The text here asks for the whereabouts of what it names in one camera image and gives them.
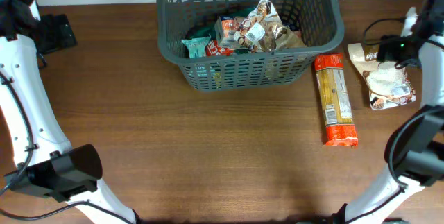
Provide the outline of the beige rice pouch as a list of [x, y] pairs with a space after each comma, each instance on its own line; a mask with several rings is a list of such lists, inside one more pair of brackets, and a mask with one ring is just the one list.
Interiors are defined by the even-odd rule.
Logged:
[[378, 46], [361, 43], [349, 44], [352, 64], [362, 75], [369, 91], [370, 108], [385, 110], [413, 103], [416, 91], [411, 85], [405, 68], [396, 69], [395, 62], [380, 62]]

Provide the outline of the red spaghetti pasta packet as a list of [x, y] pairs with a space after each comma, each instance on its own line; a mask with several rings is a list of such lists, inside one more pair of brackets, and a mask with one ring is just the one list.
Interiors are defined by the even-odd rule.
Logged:
[[326, 146], [358, 146], [358, 136], [345, 83], [343, 56], [321, 54], [314, 61], [327, 141]]

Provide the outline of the beige nut mix pouch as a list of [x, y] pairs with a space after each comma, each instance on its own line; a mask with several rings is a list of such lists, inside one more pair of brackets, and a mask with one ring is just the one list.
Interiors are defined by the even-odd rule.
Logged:
[[259, 0], [257, 7], [243, 19], [234, 40], [238, 49], [271, 52], [306, 47], [300, 33], [285, 26], [275, 6], [269, 0]]

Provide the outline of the mint green wipes packet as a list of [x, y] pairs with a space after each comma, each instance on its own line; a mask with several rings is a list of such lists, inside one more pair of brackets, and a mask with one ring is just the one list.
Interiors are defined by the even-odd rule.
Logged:
[[210, 42], [211, 37], [197, 37], [190, 40], [181, 40], [187, 47], [190, 59], [204, 58], [206, 54], [206, 46]]

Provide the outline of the green Nescafe coffee bag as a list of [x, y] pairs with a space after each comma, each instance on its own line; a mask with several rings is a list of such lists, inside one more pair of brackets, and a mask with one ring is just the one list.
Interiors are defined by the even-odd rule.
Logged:
[[[250, 11], [253, 10], [252, 7], [246, 8], [243, 10], [238, 10], [232, 14], [229, 15], [219, 15], [220, 16], [228, 16], [228, 17], [243, 17], [245, 19]], [[185, 40], [190, 40], [197, 37], [211, 37], [210, 42], [206, 46], [206, 57], [212, 57], [212, 56], [218, 56], [218, 55], [239, 55], [239, 54], [247, 54], [250, 53], [249, 50], [239, 48], [239, 49], [227, 49], [223, 47], [219, 47], [216, 41], [216, 31], [215, 26], [216, 22], [213, 25], [208, 26], [195, 26], [191, 30], [188, 31], [188, 33], [185, 36]]]

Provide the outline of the Kleenex tissue multipack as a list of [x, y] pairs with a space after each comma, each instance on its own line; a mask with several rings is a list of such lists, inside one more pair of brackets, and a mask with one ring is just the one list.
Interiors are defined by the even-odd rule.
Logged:
[[234, 38], [234, 34], [240, 23], [243, 21], [243, 17], [228, 17], [220, 16], [214, 26], [216, 31], [216, 41], [219, 47], [227, 49], [239, 49], [240, 43]]

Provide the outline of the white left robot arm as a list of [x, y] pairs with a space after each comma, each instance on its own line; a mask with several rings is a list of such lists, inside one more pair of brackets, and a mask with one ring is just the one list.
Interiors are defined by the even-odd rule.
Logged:
[[42, 84], [44, 56], [76, 43], [65, 15], [41, 16], [36, 0], [1, 0], [1, 111], [16, 165], [5, 190], [52, 198], [94, 223], [138, 223], [105, 183], [95, 147], [72, 147]]

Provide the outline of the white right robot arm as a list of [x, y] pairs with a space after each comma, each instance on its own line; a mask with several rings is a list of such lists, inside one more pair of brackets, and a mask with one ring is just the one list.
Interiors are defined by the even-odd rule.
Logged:
[[443, 144], [433, 140], [443, 131], [443, 0], [424, 0], [420, 12], [411, 8], [400, 22], [400, 36], [377, 43], [377, 61], [421, 68], [421, 108], [391, 135], [376, 181], [331, 223], [387, 223], [405, 200], [443, 180]]

